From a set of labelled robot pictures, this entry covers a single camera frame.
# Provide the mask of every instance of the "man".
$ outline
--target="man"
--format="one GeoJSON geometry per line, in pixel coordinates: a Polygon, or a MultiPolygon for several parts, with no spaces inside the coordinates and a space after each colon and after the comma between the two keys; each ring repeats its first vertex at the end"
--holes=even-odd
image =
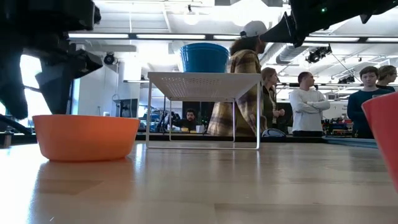
{"type": "Polygon", "coordinates": [[[323,94],[311,90],[315,80],[310,72],[298,75],[300,88],[290,94],[290,104],[293,110],[293,136],[321,137],[322,111],[330,108],[330,103],[323,94]]]}
{"type": "MultiPolygon", "coordinates": [[[[266,43],[260,35],[267,31],[261,21],[251,21],[243,27],[241,38],[230,48],[230,73],[261,73],[258,54],[264,53],[266,43]]],[[[257,133],[257,86],[236,100],[236,135],[254,137],[257,133]]],[[[207,132],[214,136],[232,136],[232,103],[215,103],[207,132]]],[[[266,118],[261,116],[261,130],[266,129],[266,118]]]]}
{"type": "Polygon", "coordinates": [[[188,128],[189,131],[197,130],[197,121],[195,120],[195,110],[188,109],[187,110],[187,118],[181,119],[176,124],[173,124],[179,128],[188,128]]]}
{"type": "Polygon", "coordinates": [[[368,66],[362,69],[359,76],[361,77],[364,87],[362,90],[349,96],[347,115],[354,123],[354,138],[372,139],[374,138],[373,133],[362,110],[362,104],[371,98],[392,92],[380,89],[376,86],[377,79],[379,78],[379,70],[376,67],[368,66]]]}

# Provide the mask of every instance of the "white sweater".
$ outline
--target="white sweater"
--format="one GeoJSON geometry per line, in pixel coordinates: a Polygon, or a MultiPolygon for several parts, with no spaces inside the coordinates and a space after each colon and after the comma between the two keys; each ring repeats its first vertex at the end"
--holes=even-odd
{"type": "Polygon", "coordinates": [[[330,108],[323,94],[316,90],[294,90],[289,96],[293,109],[292,131],[322,131],[322,111],[330,108]]]}

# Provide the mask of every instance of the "woman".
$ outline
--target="woman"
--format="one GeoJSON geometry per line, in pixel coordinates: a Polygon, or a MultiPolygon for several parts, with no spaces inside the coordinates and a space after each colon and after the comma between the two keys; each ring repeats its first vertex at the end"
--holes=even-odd
{"type": "MultiPolygon", "coordinates": [[[[261,21],[251,21],[243,27],[241,38],[235,40],[229,52],[230,73],[261,73],[258,54],[265,51],[266,43],[260,35],[267,32],[261,21]]],[[[236,99],[236,135],[256,136],[257,133],[257,85],[236,99]]],[[[232,103],[215,103],[207,132],[214,136],[232,136],[232,103]]],[[[266,119],[261,116],[261,130],[266,129],[266,119]]]]}
{"type": "Polygon", "coordinates": [[[268,128],[277,128],[277,118],[285,115],[285,110],[277,109],[275,85],[278,82],[276,70],[265,68],[261,71],[264,116],[267,118],[268,128]]]}
{"type": "Polygon", "coordinates": [[[379,68],[379,80],[377,87],[383,90],[396,91],[394,87],[388,86],[388,84],[395,82],[397,78],[397,68],[392,65],[385,65],[379,68]]]}

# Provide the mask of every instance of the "ceiling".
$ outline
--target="ceiling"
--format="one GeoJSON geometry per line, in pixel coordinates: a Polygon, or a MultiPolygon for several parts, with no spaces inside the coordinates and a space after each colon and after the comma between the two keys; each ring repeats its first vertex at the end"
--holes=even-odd
{"type": "MultiPolygon", "coordinates": [[[[215,0],[172,0],[172,1],[94,1],[101,10],[101,24],[94,32],[140,32],[140,33],[201,33],[237,34],[242,26],[251,20],[262,20],[272,27],[280,19],[288,5],[268,7],[261,0],[241,0],[232,6],[215,6],[215,0]]],[[[395,19],[398,9],[372,16],[363,25],[358,17],[317,32],[318,35],[387,35],[398,36],[398,23],[395,19]]],[[[179,61],[175,50],[190,42],[148,41],[148,40],[91,40],[82,44],[96,47],[96,51],[108,51],[112,46],[135,45],[140,56],[143,71],[170,72],[178,70],[179,61]]],[[[218,42],[228,48],[231,42],[218,42]]],[[[290,64],[279,65],[275,57],[263,60],[263,67],[274,67],[281,72],[281,78],[292,82],[296,76],[309,70],[317,82],[334,83],[339,77],[357,73],[368,65],[395,64],[398,44],[331,44],[333,55],[328,55],[318,63],[305,61],[308,51],[294,58],[290,64]]]]}

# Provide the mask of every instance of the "black machine part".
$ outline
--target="black machine part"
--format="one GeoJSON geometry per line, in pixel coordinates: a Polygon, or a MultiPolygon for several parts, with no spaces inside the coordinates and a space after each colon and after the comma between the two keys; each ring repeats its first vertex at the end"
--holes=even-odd
{"type": "Polygon", "coordinates": [[[65,114],[72,80],[103,66],[98,56],[76,50],[68,32],[93,30],[100,20],[92,0],[0,0],[0,100],[15,118],[28,116],[21,55],[40,59],[40,90],[52,113],[65,114]]]}
{"type": "Polygon", "coordinates": [[[361,16],[363,24],[372,15],[382,14],[398,6],[396,0],[289,0],[291,14],[261,39],[265,42],[292,43],[300,47],[312,32],[328,29],[331,25],[361,16]]]}

